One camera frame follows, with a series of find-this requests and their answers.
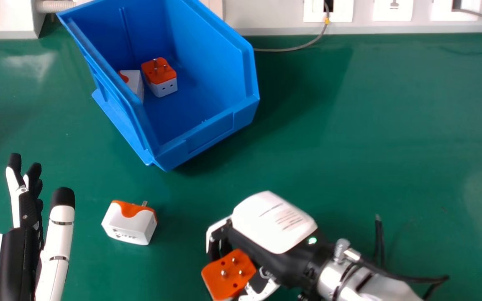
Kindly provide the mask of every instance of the blue storage container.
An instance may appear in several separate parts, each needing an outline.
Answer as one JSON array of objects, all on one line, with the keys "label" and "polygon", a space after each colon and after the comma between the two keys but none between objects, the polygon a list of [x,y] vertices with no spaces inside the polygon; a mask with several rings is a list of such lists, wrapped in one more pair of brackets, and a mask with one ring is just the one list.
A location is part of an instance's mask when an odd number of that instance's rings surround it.
[{"label": "blue storage container", "polygon": [[[96,0],[59,19],[90,67],[92,97],[145,164],[169,171],[252,122],[252,46],[198,0]],[[141,104],[117,71],[155,57],[176,70],[178,91],[145,87]]]}]

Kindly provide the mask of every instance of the silver bolt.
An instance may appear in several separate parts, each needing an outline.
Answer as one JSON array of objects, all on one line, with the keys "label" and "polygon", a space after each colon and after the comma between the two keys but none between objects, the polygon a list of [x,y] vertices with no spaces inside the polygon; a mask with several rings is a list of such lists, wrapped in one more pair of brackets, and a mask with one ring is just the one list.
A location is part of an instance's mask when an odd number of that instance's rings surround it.
[{"label": "silver bolt", "polygon": [[336,242],[336,246],[334,247],[334,261],[336,261],[337,263],[341,263],[345,257],[345,255],[343,255],[343,252],[345,252],[350,245],[351,243],[348,240],[346,240],[345,238],[340,238]]}]

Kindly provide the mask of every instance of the robotic arm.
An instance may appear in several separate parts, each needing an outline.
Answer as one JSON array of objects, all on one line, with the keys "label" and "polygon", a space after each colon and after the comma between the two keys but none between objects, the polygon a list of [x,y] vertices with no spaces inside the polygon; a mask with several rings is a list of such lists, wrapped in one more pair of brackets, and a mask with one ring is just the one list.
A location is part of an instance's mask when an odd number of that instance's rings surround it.
[{"label": "robotic arm", "polygon": [[[448,280],[387,272],[347,240],[327,241],[312,217],[269,191],[209,227],[206,253],[202,276],[216,301],[262,301],[279,286],[300,288],[299,301],[420,301]],[[432,285],[419,298],[407,282]]]},{"label": "robotic arm", "polygon": [[42,167],[21,176],[21,156],[12,154],[5,171],[13,229],[0,234],[0,301],[59,301],[66,280],[73,235],[75,196],[57,189],[51,199],[48,231],[42,227]]}]

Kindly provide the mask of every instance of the green tabletop surface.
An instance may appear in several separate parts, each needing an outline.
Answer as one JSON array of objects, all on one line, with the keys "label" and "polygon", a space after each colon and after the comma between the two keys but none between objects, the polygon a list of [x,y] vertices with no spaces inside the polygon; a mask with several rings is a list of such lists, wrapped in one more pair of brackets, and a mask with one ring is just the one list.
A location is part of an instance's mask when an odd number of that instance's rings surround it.
[{"label": "green tabletop surface", "polygon": [[[206,229],[264,190],[367,255],[379,214],[388,269],[449,274],[435,301],[482,300],[482,34],[325,36],[257,53],[256,68],[254,122],[165,173],[145,166],[96,105],[65,29],[0,41],[0,232],[12,225],[4,169],[18,152],[25,166],[42,163],[47,204],[60,186],[77,197],[64,301],[210,300]],[[100,223],[114,199],[156,209],[149,246],[107,237]]]}]

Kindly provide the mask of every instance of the white adapter body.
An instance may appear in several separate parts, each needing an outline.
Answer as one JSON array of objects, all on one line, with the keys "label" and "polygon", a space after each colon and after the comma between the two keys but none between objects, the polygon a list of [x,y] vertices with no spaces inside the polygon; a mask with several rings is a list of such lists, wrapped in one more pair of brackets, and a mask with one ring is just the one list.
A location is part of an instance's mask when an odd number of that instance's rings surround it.
[{"label": "white adapter body", "polygon": [[136,245],[147,245],[157,227],[155,210],[142,205],[114,200],[109,205],[102,227],[110,238]]}]

